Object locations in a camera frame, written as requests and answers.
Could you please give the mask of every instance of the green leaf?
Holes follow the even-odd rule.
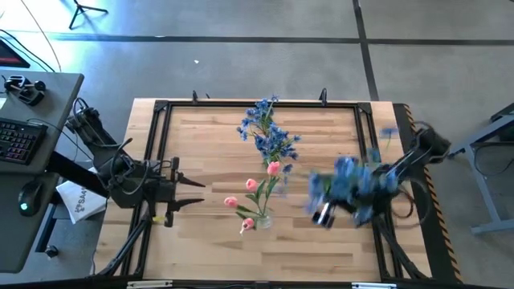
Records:
[[[244,196],[249,198],[249,199],[251,199],[257,206],[259,206],[259,200],[257,199],[257,197],[253,193],[247,193]]]
[[[273,190],[273,188],[275,187],[276,183],[280,180],[279,177],[273,177],[270,181],[270,185],[267,187],[267,190],[266,190],[266,199],[268,199],[271,195],[271,191]]]
[[[255,198],[257,198],[257,200],[260,200],[260,195],[263,192],[264,185],[266,185],[266,180],[262,180],[259,187],[257,187],[257,191],[255,192]]]
[[[235,212],[235,213],[243,220],[248,218],[247,216],[241,214],[240,212]]]

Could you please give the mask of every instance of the black keyboard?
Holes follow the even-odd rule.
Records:
[[[44,124],[0,118],[0,161],[29,165],[47,128]]]

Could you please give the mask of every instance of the glass vase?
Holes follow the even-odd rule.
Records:
[[[257,217],[255,219],[255,228],[257,230],[269,229],[273,225],[273,218],[269,214],[269,210],[267,210],[263,216]]]

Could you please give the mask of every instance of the gray table leg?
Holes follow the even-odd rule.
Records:
[[[489,188],[487,187],[487,178],[480,173],[475,167],[475,151],[472,148],[474,143],[486,141],[497,134],[497,132],[506,128],[510,125],[514,125],[514,116],[511,115],[503,115],[500,118],[496,118],[496,121],[489,124],[486,128],[481,129],[479,132],[463,141],[460,144],[453,145],[448,153],[448,157],[452,158],[458,153],[466,153],[466,158],[471,165],[471,170],[475,176],[476,182],[479,186],[480,193],[482,194],[483,201],[485,202],[485,206],[487,207],[487,211],[491,216],[492,222],[474,226],[471,228],[471,232],[473,234],[482,234],[486,232],[492,232],[497,230],[508,230],[514,229],[514,219],[502,221],[500,216],[498,215],[498,211],[496,210],[496,206],[494,201],[492,200],[491,193],[489,192]]]
[[[471,228],[471,232],[473,234],[482,234],[487,232],[499,231],[499,230],[509,230],[514,229],[514,219],[498,221],[498,222],[490,222],[485,225],[474,226]]]
[[[448,157],[454,157],[457,153],[464,153],[464,150],[475,142],[485,141],[495,136],[496,133],[507,126],[514,125],[514,116],[502,116],[497,121],[482,128],[479,132],[457,145],[452,145]]]
[[[493,222],[499,222],[500,216],[498,215],[498,212],[496,211],[495,203],[492,200],[491,194],[489,193],[489,188],[487,187],[487,183],[485,181],[486,178],[473,165],[475,163],[475,151],[473,151],[473,149],[469,145],[464,150],[466,151],[466,157],[469,160],[469,163],[471,165],[471,170],[473,171],[476,182],[479,185],[479,189],[482,194],[483,201],[485,202],[485,206],[487,207],[487,210],[489,211],[489,215],[491,216],[491,219]]]

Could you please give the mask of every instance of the desk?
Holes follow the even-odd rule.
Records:
[[[133,103],[125,138],[133,138],[126,151],[136,159],[145,154],[154,103],[155,99],[135,99]],[[376,131],[396,124],[391,103],[373,102],[371,107]],[[241,221],[223,205],[223,200],[234,195],[250,206],[244,197],[244,183],[249,177],[259,179],[264,175],[254,145],[241,141],[235,131],[243,115],[243,108],[173,108],[164,159],[180,157],[179,169],[206,185],[179,185],[177,199],[206,200],[183,208],[175,215],[173,228],[161,223],[153,225],[144,278],[378,281],[371,228],[354,229],[342,211],[333,229],[315,227],[304,212],[307,181],[300,177],[292,177],[286,198],[270,199],[269,206],[275,210],[271,229],[239,235]],[[311,168],[330,171],[337,155],[359,155],[353,118],[351,112],[335,108],[277,108],[275,121],[291,134],[302,135],[302,141],[296,144],[300,158],[294,162],[294,173],[307,173]],[[164,116],[158,120],[156,140],[163,119]],[[153,145],[155,159],[158,141]],[[386,162],[403,155],[398,138],[392,139],[388,147],[387,140],[380,140],[379,147]],[[404,214],[408,203],[397,198],[394,208]],[[165,204],[158,204],[157,215],[164,211]],[[107,265],[125,241],[131,214],[132,210],[120,209],[109,200],[96,248],[97,270]],[[417,220],[414,212],[409,219],[394,221],[413,224]],[[396,229],[396,235],[420,271],[430,275],[421,228]],[[387,246],[385,252],[390,265]],[[137,254],[138,250],[134,250],[132,269]]]
[[[1,70],[0,75],[8,78],[10,75],[24,75],[31,82],[42,80],[47,85],[45,98],[36,106],[29,107],[18,99],[8,96],[3,108],[0,109],[0,117],[13,120],[26,121],[29,118],[38,118],[62,129],[66,117],[71,109],[72,101],[79,92],[84,76],[68,73],[45,73],[30,71]],[[32,161],[35,167],[39,164],[43,167],[49,161],[55,149],[60,131],[49,127],[47,135]],[[18,194],[21,188],[37,177],[43,182],[42,204],[39,212],[33,217],[23,217],[18,211]],[[22,270],[27,259],[35,235],[46,212],[47,205],[55,191],[55,185],[59,179],[57,173],[34,174],[0,174],[0,272],[16,273]]]

